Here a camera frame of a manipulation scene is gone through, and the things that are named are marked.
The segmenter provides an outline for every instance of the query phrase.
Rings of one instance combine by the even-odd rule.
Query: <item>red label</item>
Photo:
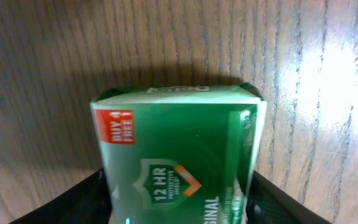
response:
[[[95,110],[100,140],[115,144],[135,144],[134,112]]]

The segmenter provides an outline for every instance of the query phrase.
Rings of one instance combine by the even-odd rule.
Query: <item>wood grain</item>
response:
[[[0,1],[0,223],[101,167],[106,88],[239,80],[269,102],[257,170],[358,223],[358,0]]]

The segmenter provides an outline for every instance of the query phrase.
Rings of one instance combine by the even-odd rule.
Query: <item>green box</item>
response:
[[[241,223],[266,105],[248,83],[102,93],[91,109],[116,223]]]

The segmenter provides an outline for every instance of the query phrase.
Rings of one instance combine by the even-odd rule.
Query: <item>green packaging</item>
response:
[[[248,83],[98,96],[91,109],[116,223],[241,223],[266,105]]]

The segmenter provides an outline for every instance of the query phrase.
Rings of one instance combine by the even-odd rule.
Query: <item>black object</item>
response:
[[[101,169],[51,202],[13,221],[12,224],[108,224],[111,212],[106,175]],[[252,178],[246,212],[248,224],[329,223],[257,172],[254,172]]]

